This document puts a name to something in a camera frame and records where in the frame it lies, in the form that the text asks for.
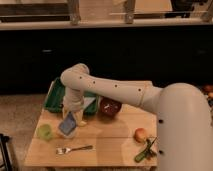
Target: floor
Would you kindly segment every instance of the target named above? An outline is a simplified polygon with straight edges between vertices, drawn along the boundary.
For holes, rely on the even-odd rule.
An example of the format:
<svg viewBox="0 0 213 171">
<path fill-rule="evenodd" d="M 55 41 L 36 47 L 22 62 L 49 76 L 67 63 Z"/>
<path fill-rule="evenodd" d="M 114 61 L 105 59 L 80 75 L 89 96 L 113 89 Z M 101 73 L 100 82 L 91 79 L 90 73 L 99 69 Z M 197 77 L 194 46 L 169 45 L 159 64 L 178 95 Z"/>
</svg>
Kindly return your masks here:
<svg viewBox="0 0 213 171">
<path fill-rule="evenodd" d="M 0 96 L 0 133 L 12 137 L 8 144 L 14 170 L 46 171 L 45 168 L 24 166 L 24 159 L 36 128 L 45 94 L 35 95 L 4 95 Z M 62 169 L 57 171 L 145 171 L 141 168 L 85 168 Z"/>
</svg>

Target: green tray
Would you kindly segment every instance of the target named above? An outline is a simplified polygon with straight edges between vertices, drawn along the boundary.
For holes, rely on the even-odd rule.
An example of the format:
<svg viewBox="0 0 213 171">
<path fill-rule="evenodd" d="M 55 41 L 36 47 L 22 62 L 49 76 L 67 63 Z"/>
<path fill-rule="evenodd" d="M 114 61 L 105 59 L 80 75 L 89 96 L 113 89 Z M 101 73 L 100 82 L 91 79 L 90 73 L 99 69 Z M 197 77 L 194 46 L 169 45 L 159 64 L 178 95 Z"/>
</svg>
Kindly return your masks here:
<svg viewBox="0 0 213 171">
<path fill-rule="evenodd" d="M 64 94 L 65 87 L 61 83 L 60 78 L 57 77 L 50 87 L 44 102 L 44 109 L 51 113 L 61 113 Z M 95 97 L 95 101 L 84 109 L 84 115 L 94 115 L 98 110 L 98 96 L 91 92 L 85 92 L 84 97 Z"/>
</svg>

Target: green vegetable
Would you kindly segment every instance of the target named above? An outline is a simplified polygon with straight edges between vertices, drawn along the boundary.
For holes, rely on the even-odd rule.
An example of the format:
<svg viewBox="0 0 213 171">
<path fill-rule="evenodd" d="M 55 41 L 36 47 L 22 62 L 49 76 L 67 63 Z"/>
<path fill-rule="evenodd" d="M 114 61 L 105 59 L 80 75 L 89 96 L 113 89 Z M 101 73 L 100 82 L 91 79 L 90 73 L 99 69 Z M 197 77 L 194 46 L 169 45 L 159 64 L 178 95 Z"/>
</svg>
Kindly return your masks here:
<svg viewBox="0 0 213 171">
<path fill-rule="evenodd" d="M 53 138 L 52 130 L 50 125 L 43 124 L 37 129 L 37 136 L 40 139 L 43 139 L 45 141 L 49 141 Z"/>
<path fill-rule="evenodd" d="M 155 138 L 153 142 L 151 142 L 149 139 L 146 140 L 147 141 L 147 146 L 142 152 L 140 152 L 138 155 L 135 156 L 135 162 L 139 163 L 144 158 L 146 158 L 148 154 L 152 153 L 151 152 L 151 147 L 154 144 L 156 139 L 157 138 Z"/>
</svg>

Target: red object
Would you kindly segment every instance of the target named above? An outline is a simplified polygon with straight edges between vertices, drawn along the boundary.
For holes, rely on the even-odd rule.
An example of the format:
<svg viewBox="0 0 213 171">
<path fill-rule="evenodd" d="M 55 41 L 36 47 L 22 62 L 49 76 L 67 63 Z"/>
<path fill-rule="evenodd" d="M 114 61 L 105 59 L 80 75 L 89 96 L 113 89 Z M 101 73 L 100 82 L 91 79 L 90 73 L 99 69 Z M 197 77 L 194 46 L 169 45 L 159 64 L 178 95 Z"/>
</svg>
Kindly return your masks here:
<svg viewBox="0 0 213 171">
<path fill-rule="evenodd" d="M 203 90 L 204 90 L 205 92 L 207 92 L 207 93 L 213 92 L 213 85 L 205 85 L 205 86 L 203 87 Z"/>
<path fill-rule="evenodd" d="M 213 99 L 213 92 L 208 93 L 209 98 Z"/>
<path fill-rule="evenodd" d="M 137 128 L 135 130 L 134 138 L 137 142 L 145 144 L 148 138 L 148 133 L 144 128 Z"/>
<path fill-rule="evenodd" d="M 105 97 L 100 102 L 100 111 L 110 117 L 114 117 L 121 107 L 122 103 Z"/>
</svg>

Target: wooden table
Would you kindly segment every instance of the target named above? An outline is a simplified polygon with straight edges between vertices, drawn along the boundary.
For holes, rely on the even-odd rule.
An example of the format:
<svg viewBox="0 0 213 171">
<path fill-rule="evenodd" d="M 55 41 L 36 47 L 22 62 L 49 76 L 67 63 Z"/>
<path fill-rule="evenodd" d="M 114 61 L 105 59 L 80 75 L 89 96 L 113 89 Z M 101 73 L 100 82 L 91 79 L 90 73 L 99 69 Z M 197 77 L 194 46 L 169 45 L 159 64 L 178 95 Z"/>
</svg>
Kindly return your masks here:
<svg viewBox="0 0 213 171">
<path fill-rule="evenodd" d="M 156 137 L 156 117 L 139 108 L 123 105 L 115 119 L 97 113 L 85 118 L 88 124 L 78 127 L 73 139 L 65 139 L 57 129 L 62 121 L 61 114 L 42 110 L 37 127 L 50 124 L 54 138 L 49 142 L 33 136 L 26 159 L 26 166 L 39 167 L 138 167 L 156 166 L 156 158 L 135 163 L 134 157 L 145 147 L 137 143 L 133 134 L 143 127 L 152 137 Z M 79 147 L 93 145 L 88 151 L 75 151 L 57 155 L 57 147 Z"/>
</svg>

